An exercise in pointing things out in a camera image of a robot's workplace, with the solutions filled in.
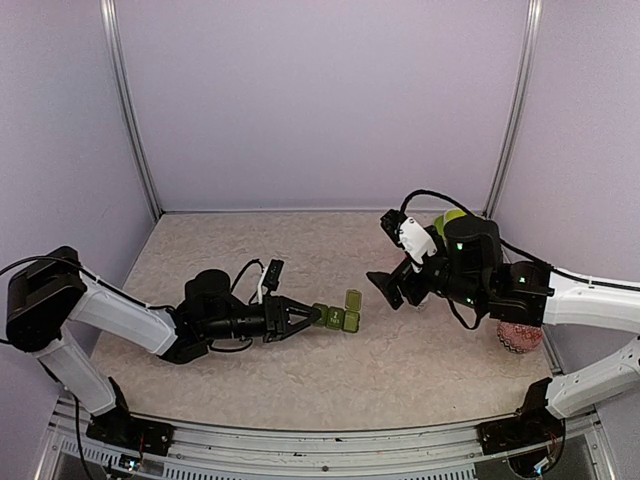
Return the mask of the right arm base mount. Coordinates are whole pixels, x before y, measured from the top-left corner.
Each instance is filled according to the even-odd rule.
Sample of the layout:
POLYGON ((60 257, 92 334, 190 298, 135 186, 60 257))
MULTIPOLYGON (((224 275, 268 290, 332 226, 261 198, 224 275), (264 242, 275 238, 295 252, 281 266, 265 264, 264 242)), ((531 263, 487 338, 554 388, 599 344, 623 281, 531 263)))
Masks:
POLYGON ((546 394, 552 379, 544 378, 528 387, 523 404, 508 418, 485 421, 476 431, 484 455, 516 450, 550 441, 566 433, 564 419, 548 409, 546 394))

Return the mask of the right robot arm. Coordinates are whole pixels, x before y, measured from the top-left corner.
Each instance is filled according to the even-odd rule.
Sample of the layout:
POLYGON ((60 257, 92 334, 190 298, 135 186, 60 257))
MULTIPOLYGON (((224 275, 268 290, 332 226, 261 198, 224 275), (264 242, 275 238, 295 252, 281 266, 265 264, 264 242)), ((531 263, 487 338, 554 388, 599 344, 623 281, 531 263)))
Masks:
MULTIPOLYGON (((472 329, 484 317, 503 323, 542 327, 582 325, 638 334, 639 286, 579 275, 521 251, 520 261, 505 261, 515 246, 502 239, 498 225, 461 206, 460 216, 440 225, 422 226, 407 207, 417 196, 440 198, 418 189, 380 219, 383 231, 404 253, 391 273, 370 272, 368 280, 392 309, 418 306, 429 294, 445 299, 455 311, 475 313, 472 329)), ((571 374, 531 384, 511 433, 523 444, 546 432, 551 417, 562 420, 639 384, 639 341, 571 374)))

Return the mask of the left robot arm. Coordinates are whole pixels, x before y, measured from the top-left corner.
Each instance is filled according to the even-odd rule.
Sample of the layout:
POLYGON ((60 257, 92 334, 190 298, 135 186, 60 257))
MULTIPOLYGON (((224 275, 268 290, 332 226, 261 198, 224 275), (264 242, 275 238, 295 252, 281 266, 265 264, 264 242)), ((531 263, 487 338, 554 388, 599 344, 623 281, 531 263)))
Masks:
POLYGON ((285 340, 318 321, 318 309, 277 296, 283 263, 262 269, 256 302, 244 303, 234 282, 219 269, 198 273, 184 286, 178 306, 150 305, 84 267, 77 251, 62 246, 47 255, 2 268, 7 287, 5 343, 33 355, 70 391, 93 424, 121 445, 133 443, 140 424, 118 384, 90 361, 65 324, 83 323, 134 343, 177 365, 215 351, 218 340, 285 340))

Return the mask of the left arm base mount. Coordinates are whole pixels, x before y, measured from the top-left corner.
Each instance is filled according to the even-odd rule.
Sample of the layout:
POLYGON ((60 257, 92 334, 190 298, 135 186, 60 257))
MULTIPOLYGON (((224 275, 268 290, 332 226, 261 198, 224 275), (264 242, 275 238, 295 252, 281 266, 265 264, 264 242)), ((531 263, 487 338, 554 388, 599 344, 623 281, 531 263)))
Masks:
POLYGON ((115 405, 106 413, 91 415, 87 437, 135 450, 140 455, 167 456, 175 428, 166 422, 133 416, 117 382, 111 377, 108 380, 115 393, 115 405))

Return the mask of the green pill organizer box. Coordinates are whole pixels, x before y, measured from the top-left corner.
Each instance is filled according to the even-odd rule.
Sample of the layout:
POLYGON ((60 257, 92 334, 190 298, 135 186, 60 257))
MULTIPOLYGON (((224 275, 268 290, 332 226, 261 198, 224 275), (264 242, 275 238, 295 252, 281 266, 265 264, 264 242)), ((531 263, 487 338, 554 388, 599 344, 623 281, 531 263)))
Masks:
POLYGON ((360 330, 362 293, 356 289, 347 289, 342 307, 314 303, 313 308, 320 312, 315 325, 335 331, 356 334, 360 330))

